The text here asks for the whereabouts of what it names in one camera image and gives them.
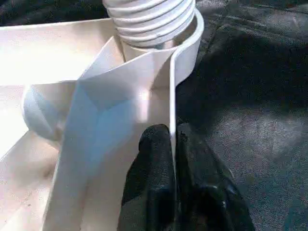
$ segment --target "dark gray surface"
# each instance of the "dark gray surface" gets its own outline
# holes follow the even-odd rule
[[[231,168],[259,231],[308,230],[308,0],[197,0],[178,116]],[[106,17],[100,0],[0,0],[0,25]]]

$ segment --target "white plastic housing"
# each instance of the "white plastic housing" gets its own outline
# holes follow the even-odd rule
[[[52,182],[47,173],[35,179],[23,171],[24,177],[31,176],[24,182],[25,191],[15,187],[18,178],[1,175],[9,182],[0,184],[1,197],[5,200],[14,192],[16,198],[0,203],[0,220],[6,219],[0,230],[115,231],[126,173],[142,132],[164,123],[174,148],[175,87],[193,70],[203,29],[203,18],[195,10],[183,32],[189,35],[186,40],[170,49],[145,50],[122,43],[110,19],[0,28],[5,48],[0,60],[6,60],[1,84],[31,83],[23,96],[25,122],[59,148],[55,158],[47,151],[54,148],[37,146],[57,160]],[[43,141],[30,132],[19,150],[31,153],[35,139]],[[14,153],[19,154],[6,164],[14,166],[21,152]],[[31,158],[24,169],[43,157]],[[50,173],[52,164],[46,169],[41,172]],[[40,208],[28,206],[38,198]]]

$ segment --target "white flexible hose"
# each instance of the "white flexible hose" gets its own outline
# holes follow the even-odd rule
[[[132,46],[152,47],[173,39],[194,17],[195,0],[103,0],[118,35]]]

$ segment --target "black fabric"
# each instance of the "black fabric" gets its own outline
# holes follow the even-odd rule
[[[119,231],[162,231],[175,218],[175,175],[169,130],[147,128],[139,153],[127,173]]]
[[[0,26],[106,17],[102,0],[0,0]]]
[[[188,124],[178,126],[176,163],[181,230],[255,230],[231,172]]]
[[[177,114],[230,168],[258,231],[308,230],[308,1],[197,0]],[[100,0],[0,0],[0,25],[106,17]]]

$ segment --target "curved plastic edge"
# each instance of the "curved plastic edge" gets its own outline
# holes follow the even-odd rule
[[[172,152],[175,154],[175,132],[176,132],[176,97],[175,88],[184,81],[193,71],[196,57],[204,30],[204,20],[200,12],[195,9],[197,27],[182,45],[174,51],[170,60],[170,135]]]

